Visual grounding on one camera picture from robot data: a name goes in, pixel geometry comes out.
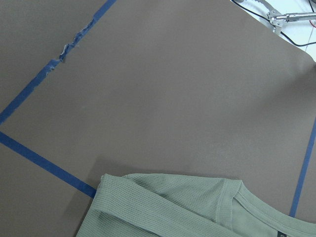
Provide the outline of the olive green long-sleeve shirt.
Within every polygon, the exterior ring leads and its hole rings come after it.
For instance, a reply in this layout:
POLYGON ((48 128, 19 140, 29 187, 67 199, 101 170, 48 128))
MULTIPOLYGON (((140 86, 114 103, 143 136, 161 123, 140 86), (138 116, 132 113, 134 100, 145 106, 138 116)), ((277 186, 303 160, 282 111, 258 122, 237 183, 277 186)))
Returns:
POLYGON ((241 180, 105 174, 79 237, 313 237, 314 223, 274 209, 241 180))

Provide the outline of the metal grabber stick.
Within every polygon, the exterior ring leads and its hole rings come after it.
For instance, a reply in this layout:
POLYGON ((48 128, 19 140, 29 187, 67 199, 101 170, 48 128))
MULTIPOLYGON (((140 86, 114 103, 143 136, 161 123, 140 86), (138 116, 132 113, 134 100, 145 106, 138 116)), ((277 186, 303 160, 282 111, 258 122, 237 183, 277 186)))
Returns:
POLYGON ((316 28, 316 10, 311 7, 311 12, 291 12, 281 13, 275 9, 268 0, 250 0, 250 6, 253 9, 258 9, 266 15, 255 12, 254 10, 247 8, 246 0, 232 0, 232 3, 249 13, 256 20, 271 28, 277 35, 285 36, 286 33, 282 30, 287 28, 287 25, 293 25, 295 22, 308 22, 308 24, 314 29, 316 28))

